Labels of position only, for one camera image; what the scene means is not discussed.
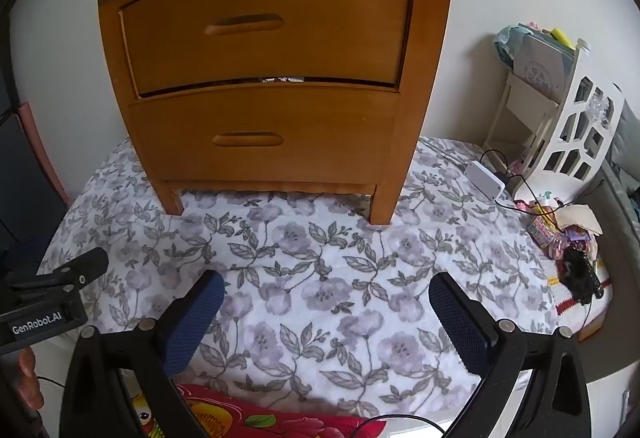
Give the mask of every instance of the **drawer handle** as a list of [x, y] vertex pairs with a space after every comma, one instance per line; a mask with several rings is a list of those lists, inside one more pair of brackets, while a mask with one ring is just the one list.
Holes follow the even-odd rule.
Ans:
[[206, 35], [228, 35], [230, 33], [277, 30], [284, 24], [278, 14], [237, 15], [225, 17], [207, 24]]
[[273, 147], [283, 144], [284, 138], [270, 132], [223, 133], [214, 136], [213, 143], [220, 147]]

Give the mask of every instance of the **blanket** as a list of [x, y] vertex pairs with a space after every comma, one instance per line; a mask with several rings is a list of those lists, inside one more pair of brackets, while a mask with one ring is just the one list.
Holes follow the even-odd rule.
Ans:
[[274, 410], [462, 407], [479, 379], [431, 309], [433, 274], [447, 270], [495, 319], [557, 325], [526, 220], [462, 174], [480, 153], [420, 139], [392, 223], [375, 226], [359, 195], [183, 191], [184, 214], [166, 215], [126, 140], [66, 214], [40, 271], [104, 248], [108, 273], [82, 290], [101, 332], [157, 318], [204, 270], [222, 274], [224, 303], [182, 383]]

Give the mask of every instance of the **dark cabinet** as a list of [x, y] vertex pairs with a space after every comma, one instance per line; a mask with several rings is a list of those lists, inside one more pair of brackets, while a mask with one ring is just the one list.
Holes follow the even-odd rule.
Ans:
[[0, 66], [0, 118], [2, 114], [7, 111], [11, 107], [11, 102], [9, 101], [9, 94], [6, 90], [6, 85], [4, 84], [4, 75], [2, 74], [2, 66]]
[[0, 262], [35, 271], [66, 205], [40, 169], [16, 114], [0, 117]]

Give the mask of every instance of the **wooden furniture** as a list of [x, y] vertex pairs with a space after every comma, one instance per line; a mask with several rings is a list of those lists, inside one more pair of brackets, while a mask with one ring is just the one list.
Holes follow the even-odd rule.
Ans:
[[[98, 0], [120, 111], [156, 194], [372, 195], [388, 224], [450, 0]], [[265, 78], [304, 78], [265, 82]]]

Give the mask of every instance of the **cable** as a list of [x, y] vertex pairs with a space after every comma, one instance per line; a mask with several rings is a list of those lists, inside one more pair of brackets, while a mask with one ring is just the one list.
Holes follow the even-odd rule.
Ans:
[[11, 236], [14, 241], [18, 241], [18, 238], [16, 238], [14, 236], [14, 234], [12, 233], [12, 231], [9, 230], [9, 227], [6, 226], [6, 224], [4, 223], [4, 221], [0, 220], [0, 225], [2, 226], [2, 228], [4, 228], [4, 230], [6, 231], [6, 233]]
[[63, 386], [62, 384], [60, 384], [59, 382], [55, 381], [55, 380], [51, 380], [50, 378], [47, 378], [46, 376], [37, 376], [36, 377], [39, 380], [46, 380], [47, 382], [50, 382], [52, 384], [55, 384], [56, 386], [60, 386], [60, 388], [65, 389], [65, 386]]
[[578, 333], [580, 333], [584, 327], [587, 324], [587, 319], [589, 318], [589, 315], [591, 314], [591, 307], [593, 306], [593, 296], [591, 296], [591, 301], [589, 303], [589, 309], [587, 310], [587, 316], [584, 318], [584, 322], [582, 323], [582, 326], [580, 326], [580, 329], [578, 330]]
[[[504, 160], [504, 166], [507, 168], [508, 170], [508, 164], [507, 164], [507, 157], [504, 155], [504, 153], [498, 149], [487, 149], [484, 153], [482, 153], [482, 155], [480, 156], [478, 163], [482, 163], [482, 158], [484, 158], [484, 156], [487, 153], [490, 152], [494, 152], [497, 153], [499, 155], [502, 156], [502, 159]], [[512, 174], [510, 176], [507, 176], [507, 182], [509, 180], [511, 180], [512, 178], [522, 178], [522, 181], [524, 182], [524, 185], [527, 186], [527, 189], [529, 189], [529, 192], [531, 193], [531, 195], [533, 196], [534, 201], [537, 203], [537, 205], [540, 207], [540, 210], [543, 211], [544, 209], [542, 208], [542, 205], [540, 205], [540, 202], [538, 201], [538, 199], [536, 198], [536, 194], [533, 192], [533, 189], [531, 189], [531, 187], [529, 186], [529, 184], [527, 183], [527, 179], [522, 175], [522, 174]], [[516, 212], [521, 212], [522, 214], [528, 214], [530, 216], [548, 216], [549, 214], [553, 214], [556, 211], [559, 211], [560, 209], [562, 209], [563, 207], [566, 207], [568, 205], [573, 205], [575, 202], [578, 201], [578, 198], [582, 198], [584, 196], [589, 196], [591, 194], [593, 194], [594, 192], [596, 192], [596, 190], [598, 189], [598, 187], [600, 187], [602, 184], [604, 183], [604, 179], [600, 180], [600, 182], [598, 183], [598, 185], [596, 185], [591, 191], [589, 191], [588, 193], [583, 193], [580, 194], [574, 201], [572, 202], [568, 202], [565, 204], [562, 204], [561, 206], [552, 209], [550, 211], [545, 212], [544, 214], [535, 214], [534, 212], [525, 212], [525, 211], [521, 211], [519, 208], [517, 207], [508, 207], [506, 205], [502, 205], [500, 203], [498, 203], [497, 201], [495, 202], [496, 205], [498, 205], [499, 207], [502, 207], [503, 209], [508, 209], [510, 211], [516, 211]]]
[[374, 422], [376, 420], [384, 420], [385, 418], [408, 418], [409, 420], [419, 420], [423, 423], [428, 423], [429, 425], [431, 425], [432, 427], [435, 427], [438, 431], [440, 431], [442, 434], [445, 433], [444, 429], [442, 427], [440, 427], [438, 424], [436, 424], [434, 421], [429, 420], [428, 418], [424, 418], [421, 416], [416, 416], [415, 414], [380, 414], [378, 416], [374, 416], [373, 418], [369, 418], [368, 420], [365, 420], [364, 422], [362, 422], [359, 426], [356, 427], [356, 429], [351, 433], [351, 435], [349, 436], [349, 438], [356, 438], [356, 436], [358, 435], [358, 433], [362, 430], [362, 428], [364, 426], [366, 426], [367, 424]]

